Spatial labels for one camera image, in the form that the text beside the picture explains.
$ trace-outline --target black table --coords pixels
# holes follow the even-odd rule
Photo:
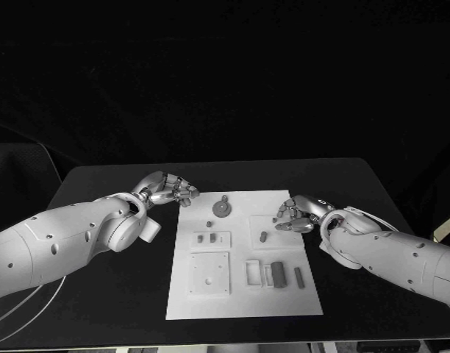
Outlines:
[[[289,189],[292,196],[310,194],[411,232],[374,171],[356,158],[80,167],[50,208],[132,190],[158,170],[182,176],[202,192]],[[306,235],[305,244],[323,315],[166,321],[179,205],[158,206],[149,215],[163,225],[155,242],[137,240],[124,252],[100,254],[67,277],[51,306],[0,349],[450,338],[447,306],[367,270],[339,265],[319,249],[318,232]],[[0,338],[35,316],[58,284],[47,285],[0,323]],[[31,291],[0,299],[0,315]]]

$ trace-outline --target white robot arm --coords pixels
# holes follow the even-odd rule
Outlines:
[[[109,250],[142,238],[152,242],[161,225],[148,217],[156,204],[182,207],[199,191],[186,180],[155,172],[132,193],[48,210],[0,232],[0,297],[38,287],[77,271]]]
[[[354,207],[296,196],[283,203],[292,222],[276,228],[309,233],[320,225],[320,248],[352,269],[365,268],[400,287],[450,305],[450,247],[381,226]]]

